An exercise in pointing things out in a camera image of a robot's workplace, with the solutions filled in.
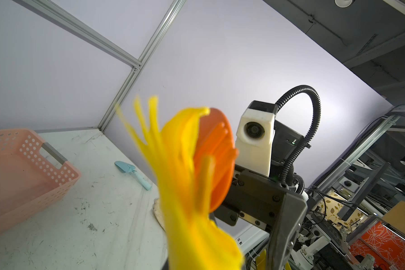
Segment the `pink plastic basket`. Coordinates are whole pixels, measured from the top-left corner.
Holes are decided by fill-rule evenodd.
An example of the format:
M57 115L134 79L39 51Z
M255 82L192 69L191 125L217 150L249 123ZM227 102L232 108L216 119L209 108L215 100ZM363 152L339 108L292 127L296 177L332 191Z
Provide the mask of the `pink plastic basket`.
M81 173L31 129L0 130L0 234L61 200Z

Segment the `orange plastic spoon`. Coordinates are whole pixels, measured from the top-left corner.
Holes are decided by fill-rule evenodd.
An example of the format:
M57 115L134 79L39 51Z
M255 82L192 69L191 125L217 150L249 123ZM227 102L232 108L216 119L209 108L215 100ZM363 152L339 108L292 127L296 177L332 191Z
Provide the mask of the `orange plastic spoon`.
M199 120L199 134L193 157L197 172L204 156L211 155L216 161L210 188L210 212L215 211L228 194L238 154L227 117L219 109L211 108L210 113Z

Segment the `yellow paper napkin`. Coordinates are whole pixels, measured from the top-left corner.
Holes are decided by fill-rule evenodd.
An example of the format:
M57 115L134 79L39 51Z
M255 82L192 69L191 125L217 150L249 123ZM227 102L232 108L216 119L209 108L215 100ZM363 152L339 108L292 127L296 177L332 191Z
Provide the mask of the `yellow paper napkin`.
M158 123L158 98L148 99L148 113L134 100L140 131L124 126L152 168L160 195L168 242L166 267L170 270L239 270L244 256L235 240L210 219L210 188L216 166L206 155L197 172L194 154L199 120L207 107L180 110L163 127Z

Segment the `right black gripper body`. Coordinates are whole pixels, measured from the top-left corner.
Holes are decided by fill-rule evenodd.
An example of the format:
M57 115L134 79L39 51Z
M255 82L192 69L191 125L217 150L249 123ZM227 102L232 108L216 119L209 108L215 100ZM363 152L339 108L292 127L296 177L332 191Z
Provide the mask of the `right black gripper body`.
M280 183L245 168L236 168L231 185L214 216L230 226L239 219L271 233L288 190Z

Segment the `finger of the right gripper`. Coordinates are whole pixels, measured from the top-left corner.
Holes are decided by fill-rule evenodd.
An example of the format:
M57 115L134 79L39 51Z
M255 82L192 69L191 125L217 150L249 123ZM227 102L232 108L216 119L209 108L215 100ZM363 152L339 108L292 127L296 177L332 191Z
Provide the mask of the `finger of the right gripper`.
M307 213L304 198L294 192L285 192L277 203L270 232L266 269L282 270L288 262L291 250L298 238Z

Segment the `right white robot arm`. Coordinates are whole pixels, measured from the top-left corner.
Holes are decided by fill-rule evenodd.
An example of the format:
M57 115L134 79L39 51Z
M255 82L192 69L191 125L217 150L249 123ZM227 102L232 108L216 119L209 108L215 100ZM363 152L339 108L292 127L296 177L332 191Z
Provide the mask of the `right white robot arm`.
M280 109L304 93L312 102L312 121L301 135L277 120ZM238 218L269 234L266 266L283 270L307 213L304 181L294 162L310 146L321 119L321 100L314 88L300 85L275 103L253 101L241 116L235 145L239 151L230 188L214 215L235 225Z

